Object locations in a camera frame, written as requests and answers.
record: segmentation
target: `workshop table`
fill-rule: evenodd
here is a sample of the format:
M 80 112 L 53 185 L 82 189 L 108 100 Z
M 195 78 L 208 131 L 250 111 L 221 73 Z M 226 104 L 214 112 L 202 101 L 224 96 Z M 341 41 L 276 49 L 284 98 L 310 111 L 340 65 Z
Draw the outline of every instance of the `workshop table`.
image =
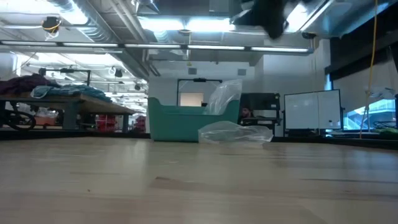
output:
M 64 110 L 62 125 L 62 129 L 64 130 L 76 129 L 76 117 L 78 114 L 103 114 L 122 115 L 123 132 L 126 133 L 128 132 L 129 115 L 135 113 L 134 110 L 129 108 L 82 94 L 74 96 L 46 96 L 41 99 L 30 97 L 30 93 L 0 96 L 0 111 L 5 109 L 6 102 L 25 103 L 31 106 Z

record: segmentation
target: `person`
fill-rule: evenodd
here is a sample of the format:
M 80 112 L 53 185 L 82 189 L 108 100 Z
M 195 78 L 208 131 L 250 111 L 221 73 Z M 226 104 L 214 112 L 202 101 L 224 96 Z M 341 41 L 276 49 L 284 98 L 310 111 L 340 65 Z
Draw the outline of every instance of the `person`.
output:
M 241 110 L 241 115 L 238 119 L 238 124 L 242 124 L 242 120 L 245 118 L 253 118 L 253 111 L 248 106 L 243 106 Z

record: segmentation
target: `table leg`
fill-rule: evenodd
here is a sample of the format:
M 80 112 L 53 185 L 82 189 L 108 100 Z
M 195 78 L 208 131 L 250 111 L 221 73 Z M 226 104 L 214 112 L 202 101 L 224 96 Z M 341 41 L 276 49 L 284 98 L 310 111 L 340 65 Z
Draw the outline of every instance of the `table leg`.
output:
M 129 114 L 123 115 L 123 133 L 129 132 Z
M 4 117 L 5 112 L 6 112 L 6 102 L 0 101 L 0 117 Z M 0 119 L 0 128 L 2 128 L 3 124 L 4 121 Z
M 64 130 L 75 130 L 76 129 L 76 117 L 79 112 L 79 103 L 68 103 L 63 114 L 63 125 Z

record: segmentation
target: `fabric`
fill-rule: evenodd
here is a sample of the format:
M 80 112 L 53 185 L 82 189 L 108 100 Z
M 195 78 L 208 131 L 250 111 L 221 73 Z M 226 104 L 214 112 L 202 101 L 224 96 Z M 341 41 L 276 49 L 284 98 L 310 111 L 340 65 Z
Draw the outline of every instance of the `fabric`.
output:
M 46 85 L 54 87 L 60 86 L 34 73 L 32 75 L 12 78 L 6 82 L 0 82 L 0 95 L 21 94 L 23 92 L 30 92 L 37 86 Z
M 51 86 L 37 86 L 30 94 L 34 98 L 43 98 L 45 96 L 73 96 L 83 94 L 99 100 L 111 103 L 111 98 L 107 97 L 101 90 L 86 85 L 65 85 L 60 88 Z

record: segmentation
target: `window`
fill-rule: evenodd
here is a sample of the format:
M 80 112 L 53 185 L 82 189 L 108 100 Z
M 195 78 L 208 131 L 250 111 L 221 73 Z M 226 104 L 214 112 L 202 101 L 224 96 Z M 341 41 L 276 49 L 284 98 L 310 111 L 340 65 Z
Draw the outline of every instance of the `window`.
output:
M 344 130 L 359 130 L 361 129 L 362 116 L 365 112 L 365 107 L 358 108 L 344 114 Z M 363 130 L 375 128 L 377 122 L 389 122 L 394 124 L 396 122 L 396 105 L 395 100 L 379 100 L 369 105 L 369 121 L 365 116 Z
M 180 106 L 201 106 L 203 93 L 180 93 Z

